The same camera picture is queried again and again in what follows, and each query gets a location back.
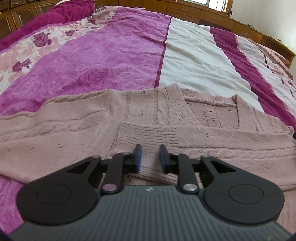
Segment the pink lace-edged pillow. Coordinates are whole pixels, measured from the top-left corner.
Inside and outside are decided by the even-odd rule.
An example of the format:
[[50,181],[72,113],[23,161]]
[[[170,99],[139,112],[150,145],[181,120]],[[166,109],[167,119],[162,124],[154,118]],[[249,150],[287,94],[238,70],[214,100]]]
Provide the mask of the pink lace-edged pillow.
[[251,40],[247,37],[245,37],[245,39],[247,39],[250,42],[252,42],[253,44],[255,44],[258,47],[258,49],[263,53],[263,55],[266,58],[271,60],[271,63],[273,64],[271,69],[273,72],[280,75],[281,77],[285,76],[285,77],[289,78],[291,81],[293,81],[293,75],[287,67],[287,64],[289,63],[289,61],[287,59],[285,59],[285,57],[281,56],[281,54],[278,54],[276,51],[274,51],[264,45],[254,42],[253,40]]

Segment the purple floral striped bedspread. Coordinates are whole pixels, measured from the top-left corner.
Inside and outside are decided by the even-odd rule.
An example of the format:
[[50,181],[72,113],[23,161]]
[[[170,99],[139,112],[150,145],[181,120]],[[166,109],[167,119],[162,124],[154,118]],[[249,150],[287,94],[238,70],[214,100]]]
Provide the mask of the purple floral striped bedspread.
[[[59,96],[177,85],[209,96],[238,95],[294,132],[295,84],[272,66],[245,37],[142,8],[105,6],[1,50],[1,117],[35,113]],[[1,174],[5,233],[23,223],[16,194],[24,184]]]

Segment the dark wooden headboard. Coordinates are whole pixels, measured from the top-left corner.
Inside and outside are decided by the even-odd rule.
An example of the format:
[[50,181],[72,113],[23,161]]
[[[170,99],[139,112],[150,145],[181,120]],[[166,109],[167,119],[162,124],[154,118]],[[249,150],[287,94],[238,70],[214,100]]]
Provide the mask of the dark wooden headboard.
[[59,1],[1,0],[1,39],[46,13]]

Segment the long low wooden cabinet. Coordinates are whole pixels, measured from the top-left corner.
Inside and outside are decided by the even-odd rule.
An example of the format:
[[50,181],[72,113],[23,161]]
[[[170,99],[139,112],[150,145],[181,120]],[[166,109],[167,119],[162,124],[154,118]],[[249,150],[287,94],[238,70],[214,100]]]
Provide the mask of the long low wooden cabinet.
[[96,7],[101,6],[126,6],[130,8],[144,8],[148,11],[173,16],[180,20],[193,22],[199,25],[220,28],[232,32],[236,35],[247,37],[254,42],[262,44],[287,59],[285,64],[290,67],[295,53],[288,49],[280,41],[273,39],[258,30],[234,20],[222,11],[213,10],[198,3],[189,1],[150,1],[150,0],[115,0],[115,1],[96,1]]

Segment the pink knitted cardigan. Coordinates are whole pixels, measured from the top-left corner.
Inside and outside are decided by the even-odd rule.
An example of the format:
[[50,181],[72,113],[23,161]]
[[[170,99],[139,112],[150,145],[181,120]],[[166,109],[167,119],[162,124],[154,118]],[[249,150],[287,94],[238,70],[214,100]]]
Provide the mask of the pink knitted cardigan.
[[160,171],[158,150],[208,154],[275,183],[285,195],[279,223],[295,232],[293,128],[240,96],[209,96],[177,85],[104,90],[46,101],[35,113],[1,117],[1,174],[28,183],[86,157],[110,158],[142,146],[133,184],[174,184]]

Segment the window with wooden frame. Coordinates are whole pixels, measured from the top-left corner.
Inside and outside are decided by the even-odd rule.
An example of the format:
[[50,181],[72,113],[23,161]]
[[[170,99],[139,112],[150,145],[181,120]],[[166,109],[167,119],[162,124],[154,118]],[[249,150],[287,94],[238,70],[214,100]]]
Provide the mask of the window with wooden frame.
[[199,4],[202,6],[206,6],[208,8],[222,11],[224,13],[227,12],[227,10],[232,8],[234,0],[186,0],[191,3]]

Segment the magenta pillow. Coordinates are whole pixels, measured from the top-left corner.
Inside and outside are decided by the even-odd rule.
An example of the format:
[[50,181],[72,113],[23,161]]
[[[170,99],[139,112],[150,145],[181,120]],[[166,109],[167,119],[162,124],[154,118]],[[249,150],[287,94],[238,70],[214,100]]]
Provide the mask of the magenta pillow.
[[27,24],[1,39],[1,50],[8,48],[22,37],[33,33],[47,25],[66,24],[81,20],[94,13],[94,1],[65,1],[45,14],[29,21]]

